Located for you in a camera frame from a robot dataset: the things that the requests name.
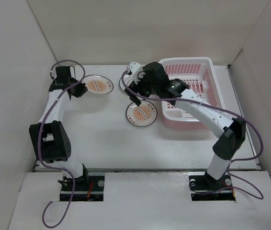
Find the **black rimmed flower plate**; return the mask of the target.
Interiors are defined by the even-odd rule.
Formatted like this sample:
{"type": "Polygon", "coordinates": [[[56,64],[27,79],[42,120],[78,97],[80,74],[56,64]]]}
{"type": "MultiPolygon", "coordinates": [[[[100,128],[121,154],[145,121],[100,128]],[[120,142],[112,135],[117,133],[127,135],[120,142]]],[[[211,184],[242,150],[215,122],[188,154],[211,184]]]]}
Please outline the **black rimmed flower plate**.
{"type": "Polygon", "coordinates": [[[125,90],[125,86],[129,86],[134,80],[133,76],[129,72],[125,71],[119,79],[119,87],[122,92],[125,90]]]}

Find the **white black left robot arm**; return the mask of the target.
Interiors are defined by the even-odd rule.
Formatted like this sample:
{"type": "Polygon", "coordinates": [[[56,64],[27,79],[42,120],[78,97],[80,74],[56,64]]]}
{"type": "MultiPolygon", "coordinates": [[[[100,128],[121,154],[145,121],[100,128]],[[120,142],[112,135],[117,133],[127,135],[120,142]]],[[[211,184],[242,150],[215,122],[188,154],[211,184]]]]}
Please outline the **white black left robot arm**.
{"type": "Polygon", "coordinates": [[[62,124],[71,98],[80,98],[87,91],[85,83],[71,88],[78,82],[75,76],[71,74],[71,66],[56,67],[44,113],[38,123],[30,125],[29,134],[37,160],[49,169],[65,169],[65,177],[59,183],[68,190],[73,184],[77,189],[84,190],[89,186],[88,171],[71,156],[71,142],[62,124]]]}

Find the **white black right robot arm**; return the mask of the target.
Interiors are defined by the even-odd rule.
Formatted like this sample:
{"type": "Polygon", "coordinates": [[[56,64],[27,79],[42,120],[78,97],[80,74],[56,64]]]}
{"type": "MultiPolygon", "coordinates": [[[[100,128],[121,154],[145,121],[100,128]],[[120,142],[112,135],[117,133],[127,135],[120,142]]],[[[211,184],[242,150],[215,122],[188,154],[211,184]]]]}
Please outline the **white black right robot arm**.
{"type": "Polygon", "coordinates": [[[144,66],[131,62],[123,74],[133,78],[126,85],[125,93],[137,106],[153,95],[155,101],[168,102],[191,114],[217,137],[203,182],[210,189],[220,185],[234,154],[245,140],[246,122],[237,115],[230,116],[223,109],[205,103],[188,84],[180,79],[170,79],[158,62],[144,66]]]}

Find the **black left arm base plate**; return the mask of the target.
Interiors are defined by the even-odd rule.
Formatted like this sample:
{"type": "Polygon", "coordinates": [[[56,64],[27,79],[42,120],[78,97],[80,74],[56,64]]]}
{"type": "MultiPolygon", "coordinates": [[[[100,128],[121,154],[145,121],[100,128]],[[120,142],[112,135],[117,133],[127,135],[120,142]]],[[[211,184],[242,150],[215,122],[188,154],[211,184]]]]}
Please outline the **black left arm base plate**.
{"type": "MultiPolygon", "coordinates": [[[[72,179],[63,177],[58,180],[61,184],[60,201],[69,201],[72,192],[72,179]]],[[[100,202],[103,201],[105,176],[90,175],[87,182],[76,179],[76,187],[72,201],[100,202]]]]}

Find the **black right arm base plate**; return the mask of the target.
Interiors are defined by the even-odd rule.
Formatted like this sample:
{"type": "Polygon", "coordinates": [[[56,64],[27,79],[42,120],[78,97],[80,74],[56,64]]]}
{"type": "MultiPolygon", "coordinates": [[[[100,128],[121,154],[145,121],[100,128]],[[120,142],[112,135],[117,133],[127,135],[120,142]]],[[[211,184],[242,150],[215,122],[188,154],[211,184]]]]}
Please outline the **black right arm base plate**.
{"type": "Polygon", "coordinates": [[[192,201],[235,201],[232,180],[225,174],[216,184],[209,184],[204,175],[189,175],[192,201]]]}

